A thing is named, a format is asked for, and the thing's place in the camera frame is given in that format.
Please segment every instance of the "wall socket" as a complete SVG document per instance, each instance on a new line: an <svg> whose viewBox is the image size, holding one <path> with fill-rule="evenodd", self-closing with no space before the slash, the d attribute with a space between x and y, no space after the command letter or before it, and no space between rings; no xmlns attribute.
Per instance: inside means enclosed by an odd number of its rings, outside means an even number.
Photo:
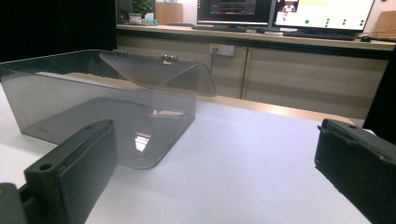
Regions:
<svg viewBox="0 0 396 224"><path fill-rule="evenodd" d="M209 53L233 57L234 45L210 44Z"/></svg>

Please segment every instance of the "gray translucent container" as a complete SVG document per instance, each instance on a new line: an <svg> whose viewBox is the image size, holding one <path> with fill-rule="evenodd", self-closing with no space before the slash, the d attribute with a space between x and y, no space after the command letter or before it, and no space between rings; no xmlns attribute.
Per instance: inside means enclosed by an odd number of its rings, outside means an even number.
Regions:
<svg viewBox="0 0 396 224"><path fill-rule="evenodd" d="M198 91L215 93L197 62L101 50L0 63L0 76L22 133L59 145L113 119L119 163L135 169L155 165L190 126Z"/></svg>

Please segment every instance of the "white table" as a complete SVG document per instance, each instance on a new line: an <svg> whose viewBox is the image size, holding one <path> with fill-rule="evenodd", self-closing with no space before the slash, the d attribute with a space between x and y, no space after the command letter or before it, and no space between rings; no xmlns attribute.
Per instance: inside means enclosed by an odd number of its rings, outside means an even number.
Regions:
<svg viewBox="0 0 396 224"><path fill-rule="evenodd" d="M116 168L86 223L370 223L315 168L319 124L198 101L157 166ZM0 87L0 182L54 147L20 133Z"/></svg>

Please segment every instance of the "desk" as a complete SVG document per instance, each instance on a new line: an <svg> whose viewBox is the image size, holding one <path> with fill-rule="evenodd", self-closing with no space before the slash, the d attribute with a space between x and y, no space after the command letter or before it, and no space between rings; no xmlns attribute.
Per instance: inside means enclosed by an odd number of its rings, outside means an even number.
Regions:
<svg viewBox="0 0 396 224"><path fill-rule="evenodd" d="M0 181L20 187L55 145L19 132L1 87L0 113ZM369 223L315 169L319 124L199 100L157 166L116 168L86 223Z"/></svg>
<svg viewBox="0 0 396 224"><path fill-rule="evenodd" d="M212 57L209 43L235 45ZM118 46L213 64L219 95L365 119L394 43L335 41L175 26L118 25Z"/></svg>

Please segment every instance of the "bright screen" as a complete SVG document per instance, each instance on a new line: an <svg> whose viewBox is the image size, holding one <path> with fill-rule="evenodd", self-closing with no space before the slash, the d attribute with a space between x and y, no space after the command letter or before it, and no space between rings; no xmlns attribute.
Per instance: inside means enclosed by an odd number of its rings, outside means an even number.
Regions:
<svg viewBox="0 0 396 224"><path fill-rule="evenodd" d="M275 26L362 31L374 0L276 0Z"/></svg>
<svg viewBox="0 0 396 224"><path fill-rule="evenodd" d="M198 0L197 23L267 25L273 0Z"/></svg>

